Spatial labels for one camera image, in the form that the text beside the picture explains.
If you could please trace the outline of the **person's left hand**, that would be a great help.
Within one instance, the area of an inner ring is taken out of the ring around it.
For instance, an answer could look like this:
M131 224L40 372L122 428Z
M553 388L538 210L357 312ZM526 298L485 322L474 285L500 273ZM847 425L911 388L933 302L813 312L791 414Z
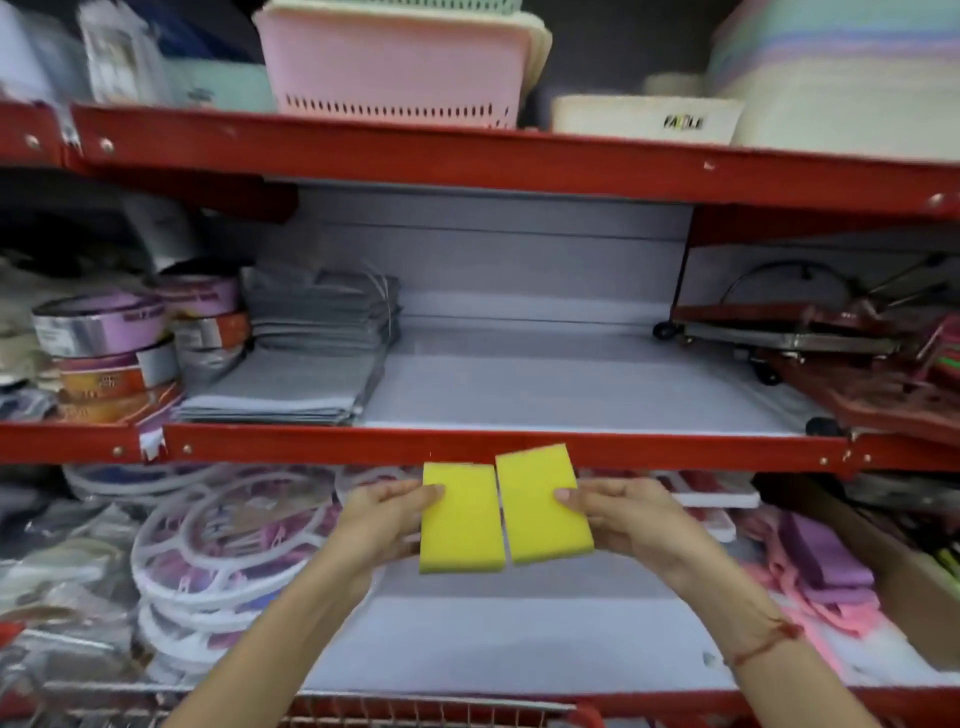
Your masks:
M365 592L375 572L419 555L421 516L403 516L402 495L420 480L382 481L354 489L320 555Z

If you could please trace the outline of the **person's right hand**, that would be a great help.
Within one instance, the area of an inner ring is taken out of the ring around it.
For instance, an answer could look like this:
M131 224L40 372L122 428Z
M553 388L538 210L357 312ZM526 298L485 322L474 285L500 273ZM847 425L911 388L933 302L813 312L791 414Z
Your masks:
M681 597L727 555L654 478L586 478L577 484L604 494L604 516L586 516L595 547L634 559Z

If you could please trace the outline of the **yellow sponge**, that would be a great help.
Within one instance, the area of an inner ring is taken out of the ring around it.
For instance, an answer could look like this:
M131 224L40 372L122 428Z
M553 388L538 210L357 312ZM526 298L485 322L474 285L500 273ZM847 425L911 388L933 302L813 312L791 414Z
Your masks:
M422 482L425 486L440 486L442 496L422 514L419 573L502 572L507 565L507 553L495 468L427 462Z
M499 454L495 467L512 564L527 566L594 552L588 519L555 495L578 486L563 443Z

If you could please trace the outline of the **person's left forearm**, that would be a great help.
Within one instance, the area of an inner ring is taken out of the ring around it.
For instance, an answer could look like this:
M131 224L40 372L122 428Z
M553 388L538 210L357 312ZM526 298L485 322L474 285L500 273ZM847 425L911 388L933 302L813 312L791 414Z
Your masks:
M160 728L277 728L307 674L366 596L377 560L361 541L330 542Z

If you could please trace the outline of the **person's right forearm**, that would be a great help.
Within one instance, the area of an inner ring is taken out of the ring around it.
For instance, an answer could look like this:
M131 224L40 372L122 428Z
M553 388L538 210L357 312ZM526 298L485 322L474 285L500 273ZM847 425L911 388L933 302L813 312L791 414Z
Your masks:
M679 596L762 728L882 728L769 592L728 554Z

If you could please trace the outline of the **white flat boxes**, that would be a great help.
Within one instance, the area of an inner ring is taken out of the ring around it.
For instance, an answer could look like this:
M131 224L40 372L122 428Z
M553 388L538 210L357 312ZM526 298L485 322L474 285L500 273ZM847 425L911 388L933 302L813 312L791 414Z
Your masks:
M750 511L762 504L750 473L654 470L651 477L721 544L733 543L738 538L732 511Z

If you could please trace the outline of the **stack of folded grey sheets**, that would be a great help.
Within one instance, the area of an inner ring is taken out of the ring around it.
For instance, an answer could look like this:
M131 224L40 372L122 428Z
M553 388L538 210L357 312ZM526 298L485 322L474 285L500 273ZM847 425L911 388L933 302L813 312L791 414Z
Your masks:
M174 419L348 427L364 413L386 358L384 350L326 355L258 348L223 377L187 394Z

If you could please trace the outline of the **stack of white peg hangers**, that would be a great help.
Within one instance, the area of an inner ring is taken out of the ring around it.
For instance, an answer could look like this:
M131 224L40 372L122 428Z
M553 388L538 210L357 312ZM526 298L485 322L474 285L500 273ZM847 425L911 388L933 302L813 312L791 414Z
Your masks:
M210 669L329 539L348 495L419 480L420 467L65 465L80 499L147 516L129 563L141 600L148 674L186 681Z

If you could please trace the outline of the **stack of grey foil bags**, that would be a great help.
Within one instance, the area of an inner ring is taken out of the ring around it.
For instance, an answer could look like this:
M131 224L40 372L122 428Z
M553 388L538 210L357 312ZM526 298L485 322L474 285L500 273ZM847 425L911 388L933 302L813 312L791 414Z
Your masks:
M371 268L256 265L243 268L239 282L256 349L377 354L402 337L400 282Z

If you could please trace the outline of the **pink and purple cloths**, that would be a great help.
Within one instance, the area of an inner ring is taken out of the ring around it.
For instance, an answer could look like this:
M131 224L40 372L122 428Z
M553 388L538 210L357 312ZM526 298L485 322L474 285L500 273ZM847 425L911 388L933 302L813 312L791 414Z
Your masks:
M771 505L735 518L738 534L760 545L760 563L744 569L786 598L795 620L828 625L864 639L884 624L876 579L834 529Z

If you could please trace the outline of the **red folding trolleys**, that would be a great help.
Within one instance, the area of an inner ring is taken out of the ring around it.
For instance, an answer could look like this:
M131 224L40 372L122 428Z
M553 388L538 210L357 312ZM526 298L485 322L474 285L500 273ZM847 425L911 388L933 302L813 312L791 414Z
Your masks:
M924 253L873 283L825 261L764 261L717 301L673 304L658 341L730 346L766 386L822 407L820 434L878 431L960 449L960 253Z

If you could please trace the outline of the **red metal shelf rack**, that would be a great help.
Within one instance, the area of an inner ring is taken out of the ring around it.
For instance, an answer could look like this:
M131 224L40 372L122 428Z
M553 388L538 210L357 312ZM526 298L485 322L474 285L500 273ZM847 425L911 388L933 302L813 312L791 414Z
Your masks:
M69 142L54 110L42 103L0 101L0 169L52 168L137 191L171 196L202 209L252 220L285 222L297 209L299 193L280 178L307 182L409 184L506 192L621 198L642 202L694 203L694 249L722 244L759 245L799 237L862 233L921 234L939 226L957 228L945 249L960 253L960 166L905 163L852 156L759 151L730 147L582 137L534 130L469 129L340 123L277 114L175 110L147 106L74 105L79 141ZM372 434L348 428L322 432L294 426L241 427L175 425L170 448L186 455L319 455L320 445L343 455L365 455L374 445L385 455L493 455L496 446L533 447L546 435L533 431L466 435L439 430L375 428ZM41 462L43 445L54 459L103 455L131 460L130 427L31 424L0 426L0 462ZM613 435L573 438L572 455L581 464L624 463L627 455L702 455L702 467L757 465L798 472L841 473L840 457L864 463L870 447L890 455L884 466L960 465L960 454L945 445L901 435L864 435L857 444L838 438L753 444L759 436ZM858 698L885 719L906 728L950 728L960 722L960 687L869 687ZM602 718L649 719L668 728L709 728L703 719L740 719L747 707L730 691L624 693L575 696Z

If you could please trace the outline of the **brown cardboard box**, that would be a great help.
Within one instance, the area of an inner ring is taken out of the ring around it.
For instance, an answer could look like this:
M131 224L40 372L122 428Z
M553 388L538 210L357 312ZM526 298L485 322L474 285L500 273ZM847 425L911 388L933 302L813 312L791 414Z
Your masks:
M960 586L942 566L804 474L759 473L762 501L832 528L874 576L884 615L930 666L960 673Z

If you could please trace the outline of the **pile of clear plastic bags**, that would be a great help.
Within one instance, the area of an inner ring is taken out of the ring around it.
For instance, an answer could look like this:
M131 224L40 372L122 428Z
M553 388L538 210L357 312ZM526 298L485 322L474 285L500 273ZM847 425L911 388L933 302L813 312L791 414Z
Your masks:
M131 552L146 511L77 497L63 475L0 465L0 674L132 681L142 667Z

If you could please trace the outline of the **white box with label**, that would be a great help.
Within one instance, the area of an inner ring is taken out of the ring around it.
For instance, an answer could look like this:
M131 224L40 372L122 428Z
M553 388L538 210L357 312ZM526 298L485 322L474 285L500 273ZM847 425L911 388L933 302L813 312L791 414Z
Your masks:
M732 144L744 103L678 96L572 94L553 99L560 135L677 144Z

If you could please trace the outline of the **pink plastic basket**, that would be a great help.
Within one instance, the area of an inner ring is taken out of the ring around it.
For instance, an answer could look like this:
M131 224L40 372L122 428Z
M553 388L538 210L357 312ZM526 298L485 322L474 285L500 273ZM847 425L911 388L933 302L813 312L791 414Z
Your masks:
M254 23L278 111L369 124L513 129L525 30L274 9Z

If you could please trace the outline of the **cream plastic basket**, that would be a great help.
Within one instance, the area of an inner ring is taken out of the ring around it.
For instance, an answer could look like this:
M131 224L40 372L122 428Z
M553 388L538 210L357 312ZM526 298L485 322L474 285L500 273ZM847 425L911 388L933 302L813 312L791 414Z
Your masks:
M545 22L522 10L522 0L268 0L251 16L273 11L319 11L443 22L473 22L523 30L530 41L520 96L525 99L540 79L553 44Z

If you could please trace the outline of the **teal box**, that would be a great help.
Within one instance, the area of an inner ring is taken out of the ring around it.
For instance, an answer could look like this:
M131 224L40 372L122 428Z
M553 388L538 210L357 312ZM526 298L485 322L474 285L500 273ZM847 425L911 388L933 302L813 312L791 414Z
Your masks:
M264 64L203 58L165 58L174 106L222 112L278 111Z

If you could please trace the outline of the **stack of pastel plastic basins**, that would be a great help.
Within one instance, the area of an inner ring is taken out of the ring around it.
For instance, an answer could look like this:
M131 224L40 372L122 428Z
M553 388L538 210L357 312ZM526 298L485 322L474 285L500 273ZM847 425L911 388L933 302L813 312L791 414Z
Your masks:
M705 83L741 147L960 164L960 0L742 0Z

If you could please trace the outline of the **clear plastic packets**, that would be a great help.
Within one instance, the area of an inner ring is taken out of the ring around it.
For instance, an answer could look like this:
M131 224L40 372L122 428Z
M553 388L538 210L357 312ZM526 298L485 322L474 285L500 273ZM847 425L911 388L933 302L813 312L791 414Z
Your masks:
M172 107L158 37L123 0L81 0L78 32L0 0L0 100Z

